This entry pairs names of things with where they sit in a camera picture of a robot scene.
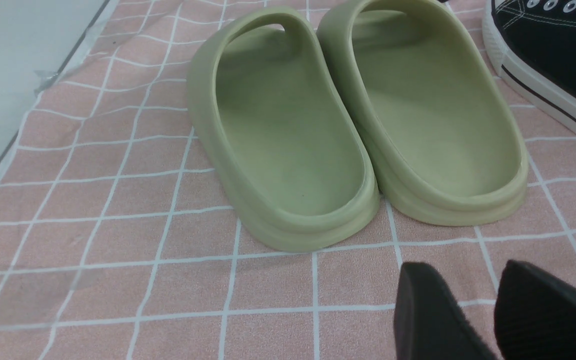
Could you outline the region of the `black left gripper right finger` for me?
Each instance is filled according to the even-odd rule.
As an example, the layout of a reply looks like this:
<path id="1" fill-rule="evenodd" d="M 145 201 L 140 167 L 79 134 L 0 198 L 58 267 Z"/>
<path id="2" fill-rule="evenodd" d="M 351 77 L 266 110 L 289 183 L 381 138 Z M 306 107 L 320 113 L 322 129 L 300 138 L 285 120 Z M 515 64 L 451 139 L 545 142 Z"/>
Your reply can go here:
<path id="1" fill-rule="evenodd" d="M 508 260 L 494 337 L 505 360 L 576 360 L 576 287 L 525 260 Z"/>

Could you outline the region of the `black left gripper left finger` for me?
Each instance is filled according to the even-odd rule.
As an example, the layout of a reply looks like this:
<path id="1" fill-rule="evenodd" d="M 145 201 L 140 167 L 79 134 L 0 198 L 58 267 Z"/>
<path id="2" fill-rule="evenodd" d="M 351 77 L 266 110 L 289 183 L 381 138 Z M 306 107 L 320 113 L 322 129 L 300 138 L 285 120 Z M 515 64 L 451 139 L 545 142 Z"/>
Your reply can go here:
<path id="1" fill-rule="evenodd" d="M 425 262 L 404 262 L 393 317 L 398 360 L 496 360 L 462 312 L 443 276 Z"/>

